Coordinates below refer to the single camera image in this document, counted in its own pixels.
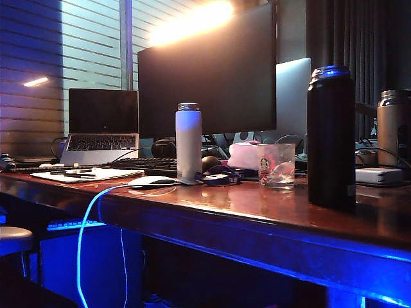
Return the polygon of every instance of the computer monitor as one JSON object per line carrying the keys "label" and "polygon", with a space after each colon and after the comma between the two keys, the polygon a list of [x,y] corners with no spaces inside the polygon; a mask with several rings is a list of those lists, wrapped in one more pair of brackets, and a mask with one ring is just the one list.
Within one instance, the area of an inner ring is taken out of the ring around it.
{"label": "computer monitor", "polygon": [[70,133],[138,133],[135,90],[69,89]]}
{"label": "computer monitor", "polygon": [[199,104],[204,134],[275,128],[272,2],[137,56],[140,137],[174,136],[177,104],[185,101]]}
{"label": "computer monitor", "polygon": [[[277,80],[277,128],[266,132],[238,132],[233,143],[256,139],[273,143],[280,138],[284,142],[299,142],[307,133],[307,91],[311,79],[311,59],[302,58],[276,65]],[[218,144],[225,143],[217,136]]]}

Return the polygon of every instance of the pen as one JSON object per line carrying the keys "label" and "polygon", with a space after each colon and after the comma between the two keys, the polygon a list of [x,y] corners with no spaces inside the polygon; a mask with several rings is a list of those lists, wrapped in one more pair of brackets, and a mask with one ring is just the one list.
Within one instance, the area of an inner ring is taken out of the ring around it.
{"label": "pen", "polygon": [[[81,169],[81,170],[70,170],[73,174],[77,172],[91,172],[92,169]],[[56,171],[50,171],[50,175],[64,175],[68,173],[68,170],[56,170]]]}
{"label": "pen", "polygon": [[64,176],[68,176],[69,178],[95,178],[96,175],[92,173],[64,173]]}

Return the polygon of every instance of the black thermos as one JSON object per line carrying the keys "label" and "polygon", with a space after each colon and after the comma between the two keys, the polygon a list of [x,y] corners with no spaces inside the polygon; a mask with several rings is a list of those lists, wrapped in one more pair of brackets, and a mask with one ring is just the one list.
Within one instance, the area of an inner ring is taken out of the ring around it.
{"label": "black thermos", "polygon": [[355,93],[346,67],[313,71],[307,100],[308,198],[336,209],[355,205]]}

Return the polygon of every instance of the water bottle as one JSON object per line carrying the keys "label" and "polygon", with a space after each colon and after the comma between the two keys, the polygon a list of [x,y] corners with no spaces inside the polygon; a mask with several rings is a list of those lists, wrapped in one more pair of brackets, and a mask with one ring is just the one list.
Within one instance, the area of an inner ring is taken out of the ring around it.
{"label": "water bottle", "polygon": [[308,198],[336,209],[355,205],[355,93],[346,67],[313,71],[307,100]]}
{"label": "water bottle", "polygon": [[[411,90],[381,93],[377,107],[378,146],[411,161]],[[403,161],[385,151],[378,151],[378,163],[406,167]]]}
{"label": "water bottle", "polygon": [[194,184],[195,173],[201,172],[201,111],[196,103],[180,103],[175,113],[177,144],[177,178]]}

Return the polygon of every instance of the notebook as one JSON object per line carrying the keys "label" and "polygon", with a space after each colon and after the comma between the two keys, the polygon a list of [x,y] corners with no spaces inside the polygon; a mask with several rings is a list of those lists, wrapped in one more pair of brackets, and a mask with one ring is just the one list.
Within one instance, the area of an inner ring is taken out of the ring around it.
{"label": "notebook", "polygon": [[53,180],[62,183],[80,183],[80,182],[92,182],[99,180],[108,180],[111,178],[126,178],[129,176],[141,176],[144,174],[143,170],[118,170],[118,169],[102,169],[102,168],[93,168],[88,174],[92,173],[95,177],[71,177],[65,176],[63,174],[52,175],[50,172],[39,172],[32,173],[31,176],[37,178],[45,178],[47,180]]}
{"label": "notebook", "polygon": [[69,136],[60,163],[96,165],[138,157],[137,91],[69,89]]}

